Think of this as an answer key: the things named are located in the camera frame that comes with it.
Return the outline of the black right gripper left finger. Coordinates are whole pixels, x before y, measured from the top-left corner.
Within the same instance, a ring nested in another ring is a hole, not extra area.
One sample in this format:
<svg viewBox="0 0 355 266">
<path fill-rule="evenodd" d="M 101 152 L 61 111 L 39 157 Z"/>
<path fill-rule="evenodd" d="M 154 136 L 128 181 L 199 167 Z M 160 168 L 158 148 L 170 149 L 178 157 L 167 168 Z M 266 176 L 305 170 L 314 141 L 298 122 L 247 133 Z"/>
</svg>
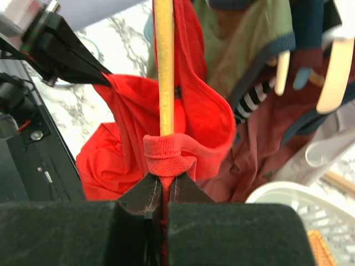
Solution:
<svg viewBox="0 0 355 266">
<path fill-rule="evenodd" d="M 161 183 L 115 201 L 1 204 L 2 265 L 159 265 Z"/>
</svg>

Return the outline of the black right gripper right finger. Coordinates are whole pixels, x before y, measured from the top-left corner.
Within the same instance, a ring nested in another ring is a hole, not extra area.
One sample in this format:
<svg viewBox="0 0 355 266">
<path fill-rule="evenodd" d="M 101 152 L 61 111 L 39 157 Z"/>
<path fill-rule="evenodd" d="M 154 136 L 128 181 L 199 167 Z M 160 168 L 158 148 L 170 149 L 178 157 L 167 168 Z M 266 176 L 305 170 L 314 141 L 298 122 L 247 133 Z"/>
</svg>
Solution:
<svg viewBox="0 0 355 266">
<path fill-rule="evenodd" d="M 289 206 L 216 203 L 188 174 L 175 177 L 167 224 L 168 265 L 315 265 Z"/>
</svg>

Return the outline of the yellow hanger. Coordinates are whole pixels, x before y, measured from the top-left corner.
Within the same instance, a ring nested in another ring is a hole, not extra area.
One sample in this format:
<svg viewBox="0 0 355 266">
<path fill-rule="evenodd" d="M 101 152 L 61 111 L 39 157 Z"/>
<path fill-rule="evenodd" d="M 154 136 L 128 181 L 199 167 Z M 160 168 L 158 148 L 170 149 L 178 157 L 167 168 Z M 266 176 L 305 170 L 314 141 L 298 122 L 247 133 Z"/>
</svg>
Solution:
<svg viewBox="0 0 355 266">
<path fill-rule="evenodd" d="M 173 2 L 153 1 L 159 78 L 160 135 L 174 133 L 174 16 Z"/>
</svg>

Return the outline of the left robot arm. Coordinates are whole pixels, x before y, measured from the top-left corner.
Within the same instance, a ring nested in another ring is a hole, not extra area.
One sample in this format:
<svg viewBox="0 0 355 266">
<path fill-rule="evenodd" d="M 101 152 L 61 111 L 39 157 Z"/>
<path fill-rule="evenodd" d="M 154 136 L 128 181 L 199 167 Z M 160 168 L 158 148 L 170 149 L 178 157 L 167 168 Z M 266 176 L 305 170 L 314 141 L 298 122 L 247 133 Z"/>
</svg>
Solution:
<svg viewBox="0 0 355 266">
<path fill-rule="evenodd" d="M 65 19 L 41 8 L 20 36 L 19 48 L 1 38 L 1 59 L 24 60 L 53 86 L 57 79 L 74 84 L 109 86 L 110 71 L 85 47 Z M 1 73 L 1 112 L 29 118 L 36 107 L 28 99 L 29 88 L 23 78 Z"/>
</svg>

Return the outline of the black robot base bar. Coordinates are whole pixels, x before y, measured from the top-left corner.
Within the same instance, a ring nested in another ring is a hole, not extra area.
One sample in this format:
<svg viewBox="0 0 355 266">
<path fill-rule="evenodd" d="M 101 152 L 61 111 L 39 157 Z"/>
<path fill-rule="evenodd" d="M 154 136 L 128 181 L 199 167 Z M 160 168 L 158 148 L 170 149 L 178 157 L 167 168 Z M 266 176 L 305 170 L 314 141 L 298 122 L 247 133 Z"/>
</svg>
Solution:
<svg viewBox="0 0 355 266">
<path fill-rule="evenodd" d="M 85 199 L 74 158 L 21 60 L 1 59 L 1 73 L 26 82 L 29 118 L 1 112 L 1 202 Z"/>
</svg>

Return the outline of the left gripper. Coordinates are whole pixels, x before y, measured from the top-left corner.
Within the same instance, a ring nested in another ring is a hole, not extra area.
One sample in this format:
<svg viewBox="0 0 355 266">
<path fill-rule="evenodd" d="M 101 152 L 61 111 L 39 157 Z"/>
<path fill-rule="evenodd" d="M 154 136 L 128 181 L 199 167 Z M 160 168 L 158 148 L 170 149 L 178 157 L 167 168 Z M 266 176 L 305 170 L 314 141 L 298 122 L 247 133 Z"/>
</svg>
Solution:
<svg viewBox="0 0 355 266">
<path fill-rule="evenodd" d="M 109 85 L 110 71 L 89 51 L 65 19 L 40 11 L 22 37 L 21 52 L 44 80 Z"/>
</svg>

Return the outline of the red tank top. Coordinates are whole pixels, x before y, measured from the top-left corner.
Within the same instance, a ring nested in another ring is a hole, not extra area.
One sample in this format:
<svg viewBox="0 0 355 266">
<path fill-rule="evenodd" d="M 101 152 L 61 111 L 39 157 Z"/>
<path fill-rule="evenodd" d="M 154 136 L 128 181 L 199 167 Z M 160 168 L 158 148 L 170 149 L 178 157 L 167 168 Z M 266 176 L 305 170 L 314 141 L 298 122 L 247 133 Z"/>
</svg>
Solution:
<svg viewBox="0 0 355 266">
<path fill-rule="evenodd" d="M 108 75 L 110 86 L 95 91 L 113 113 L 77 155 L 76 166 L 86 198 L 115 200 L 146 173 L 160 177 L 168 192 L 172 179 L 188 173 L 193 180 L 217 175 L 236 135 L 227 101 L 204 78 L 207 67 L 199 20 L 190 1 L 174 2 L 174 134 L 159 134 L 159 92 L 154 79 Z"/>
</svg>

